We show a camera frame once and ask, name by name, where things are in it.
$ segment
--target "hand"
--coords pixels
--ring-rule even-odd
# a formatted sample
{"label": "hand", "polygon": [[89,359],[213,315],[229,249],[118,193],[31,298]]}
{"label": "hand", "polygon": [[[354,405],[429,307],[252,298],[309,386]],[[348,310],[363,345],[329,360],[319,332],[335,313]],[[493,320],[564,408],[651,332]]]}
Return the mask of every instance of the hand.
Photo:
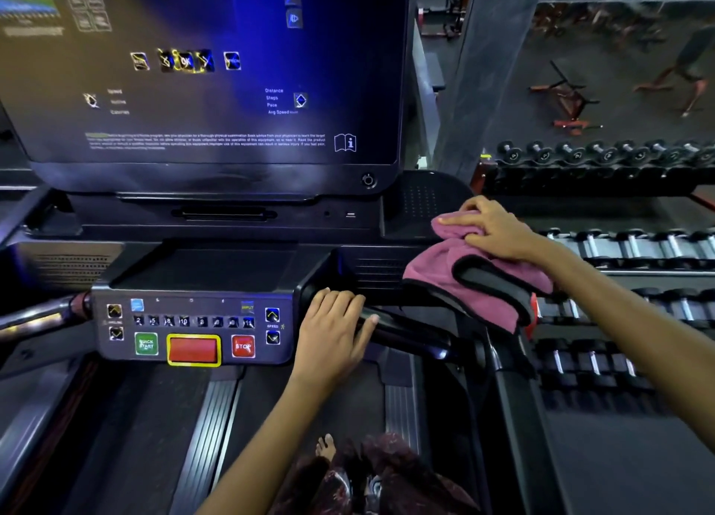
{"label": "hand", "polygon": [[484,235],[467,235],[466,242],[495,257],[514,261],[538,263],[548,239],[532,231],[526,223],[516,219],[495,200],[479,195],[462,204],[460,212],[479,210],[472,214],[440,219],[443,225],[475,225]]}
{"label": "hand", "polygon": [[355,335],[365,297],[326,288],[313,297],[300,325],[291,381],[327,396],[365,355],[378,324],[372,315]]}

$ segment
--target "person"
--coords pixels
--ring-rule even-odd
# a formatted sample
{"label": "person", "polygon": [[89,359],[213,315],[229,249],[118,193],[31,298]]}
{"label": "person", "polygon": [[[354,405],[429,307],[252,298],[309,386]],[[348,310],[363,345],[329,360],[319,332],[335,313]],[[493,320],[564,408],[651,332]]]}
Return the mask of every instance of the person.
{"label": "person", "polygon": [[[560,243],[532,232],[496,201],[473,197],[461,211],[464,215],[441,222],[479,227],[484,234],[468,235],[470,245],[544,270],[618,344],[678,416],[715,452],[715,341],[621,287]],[[366,321],[355,335],[364,303],[364,297],[347,291],[325,289],[315,296],[300,326],[295,364],[285,392],[203,503],[199,515],[234,513],[237,506],[243,515],[263,515],[271,509],[303,433],[327,396],[365,352],[377,318]],[[389,497],[387,483],[375,482],[374,478],[367,481],[363,513],[479,513],[464,491],[429,474],[397,438],[389,436],[382,445],[378,440],[368,441],[363,444],[363,453],[368,463],[381,464],[383,470],[393,463],[406,464],[404,468],[414,470],[403,472],[413,480],[413,486],[398,483],[402,486],[394,487]],[[315,455],[312,465],[306,466],[309,471],[299,474],[298,480],[288,480],[293,496],[281,492],[274,513],[354,512],[346,503],[335,505],[336,500],[345,500],[351,488],[345,474],[335,468],[332,438],[321,438]],[[394,475],[395,472],[387,472],[387,476],[383,473],[382,479]],[[321,490],[327,495],[321,496]],[[424,497],[410,494],[426,495],[431,502],[437,502],[435,508],[441,509],[421,511],[416,504],[410,506],[410,501],[419,502]],[[302,506],[303,511],[290,511],[286,502]],[[328,502],[327,507],[320,502]]]}
{"label": "person", "polygon": [[693,94],[681,114],[683,117],[689,116],[695,106],[695,101],[705,93],[708,87],[708,81],[705,75],[698,69],[696,64],[713,43],[715,43],[715,24],[708,23],[692,33],[683,49],[680,50],[674,65],[667,67],[652,82],[639,84],[633,88],[633,90],[635,92],[641,90],[656,92],[664,89],[673,89],[672,85],[665,84],[665,80],[671,73],[675,72],[679,77],[682,77],[686,82],[693,85]]}

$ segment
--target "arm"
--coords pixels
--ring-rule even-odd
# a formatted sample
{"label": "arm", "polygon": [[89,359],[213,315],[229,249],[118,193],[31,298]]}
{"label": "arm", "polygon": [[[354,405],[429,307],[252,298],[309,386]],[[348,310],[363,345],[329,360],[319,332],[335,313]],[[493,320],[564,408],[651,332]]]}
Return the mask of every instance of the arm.
{"label": "arm", "polygon": [[300,325],[290,380],[280,400],[197,515],[264,515],[308,426],[335,386],[362,360],[377,318],[355,327],[365,297],[320,291]]}
{"label": "arm", "polygon": [[532,232],[500,204],[474,197],[445,224],[478,225],[467,241],[497,257],[542,268],[642,370],[715,452],[715,341],[600,273],[565,246]]}

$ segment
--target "forearm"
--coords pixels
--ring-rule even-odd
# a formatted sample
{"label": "forearm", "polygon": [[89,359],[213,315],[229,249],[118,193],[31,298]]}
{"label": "forearm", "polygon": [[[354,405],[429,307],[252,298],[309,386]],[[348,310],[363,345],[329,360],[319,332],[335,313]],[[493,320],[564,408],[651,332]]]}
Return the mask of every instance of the forearm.
{"label": "forearm", "polygon": [[643,371],[715,451],[715,342],[603,275],[569,249],[539,241],[534,263]]}
{"label": "forearm", "polygon": [[197,515],[264,515],[325,396],[289,381],[280,400]]}

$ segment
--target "person's left hand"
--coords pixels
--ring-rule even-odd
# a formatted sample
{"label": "person's left hand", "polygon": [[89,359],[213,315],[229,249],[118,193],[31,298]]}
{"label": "person's left hand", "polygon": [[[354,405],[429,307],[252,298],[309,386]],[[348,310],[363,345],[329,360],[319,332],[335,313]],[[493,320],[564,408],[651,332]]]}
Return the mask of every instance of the person's left hand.
{"label": "person's left hand", "polygon": [[291,381],[330,394],[353,371],[378,324],[372,315],[355,335],[365,297],[350,291],[317,293],[300,325]]}

